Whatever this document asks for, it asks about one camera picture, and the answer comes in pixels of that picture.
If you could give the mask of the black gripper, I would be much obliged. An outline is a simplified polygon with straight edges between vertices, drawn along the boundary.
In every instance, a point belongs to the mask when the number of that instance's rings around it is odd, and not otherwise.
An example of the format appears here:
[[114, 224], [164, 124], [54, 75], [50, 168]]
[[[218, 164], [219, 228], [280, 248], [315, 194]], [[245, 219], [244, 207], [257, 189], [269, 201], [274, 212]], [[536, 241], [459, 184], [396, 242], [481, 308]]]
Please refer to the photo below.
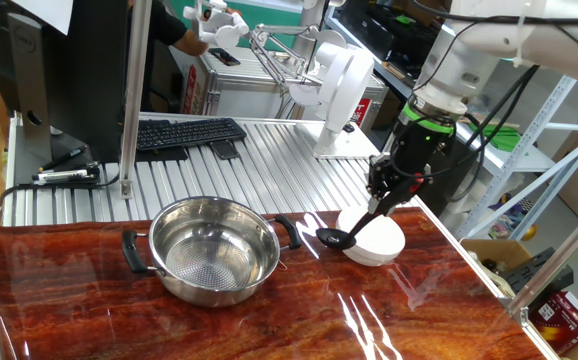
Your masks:
[[[444, 173], [433, 172], [428, 162], [438, 146], [453, 136], [453, 120], [449, 117], [407, 118], [396, 122], [393, 133], [390, 154], [380, 153], [369, 158], [366, 188], [371, 214], [390, 215], [394, 207], [387, 200], [390, 192], [394, 198], [411, 198], [413, 181], [421, 183]], [[391, 191], [392, 169], [398, 178]]]

